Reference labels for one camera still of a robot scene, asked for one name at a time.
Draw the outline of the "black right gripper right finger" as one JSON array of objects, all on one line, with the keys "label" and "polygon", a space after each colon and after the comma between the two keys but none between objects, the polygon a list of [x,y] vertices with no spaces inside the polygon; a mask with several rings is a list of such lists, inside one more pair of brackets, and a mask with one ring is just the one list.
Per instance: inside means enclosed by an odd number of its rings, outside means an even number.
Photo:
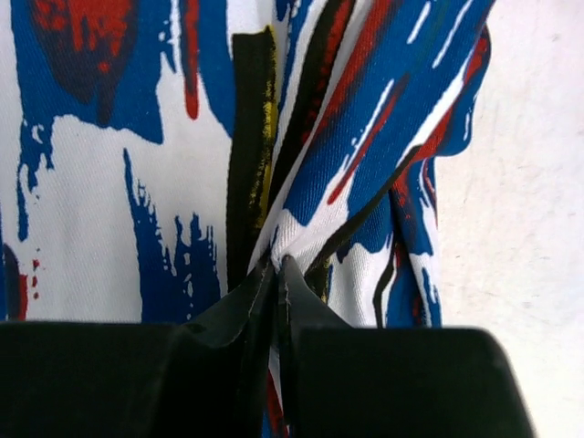
[{"label": "black right gripper right finger", "polygon": [[287,256],[280,382],[294,437],[530,437],[506,354],[475,328],[353,328]]}]

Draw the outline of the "blue white patterned trousers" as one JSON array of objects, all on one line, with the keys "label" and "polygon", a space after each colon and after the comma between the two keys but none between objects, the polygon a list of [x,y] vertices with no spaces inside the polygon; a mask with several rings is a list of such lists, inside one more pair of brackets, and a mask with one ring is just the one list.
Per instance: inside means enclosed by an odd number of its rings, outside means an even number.
[{"label": "blue white patterned trousers", "polygon": [[[1,327],[182,325],[287,256],[351,326],[439,327],[492,6],[4,1]],[[257,437],[292,437],[279,372]]]}]

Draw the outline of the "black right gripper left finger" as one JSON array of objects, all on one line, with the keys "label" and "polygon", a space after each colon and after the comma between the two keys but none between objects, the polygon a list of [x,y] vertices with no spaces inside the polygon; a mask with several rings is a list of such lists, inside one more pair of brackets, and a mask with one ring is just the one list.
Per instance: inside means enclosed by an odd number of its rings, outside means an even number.
[{"label": "black right gripper left finger", "polygon": [[274,268],[194,321],[1,327],[4,437],[257,437]]}]

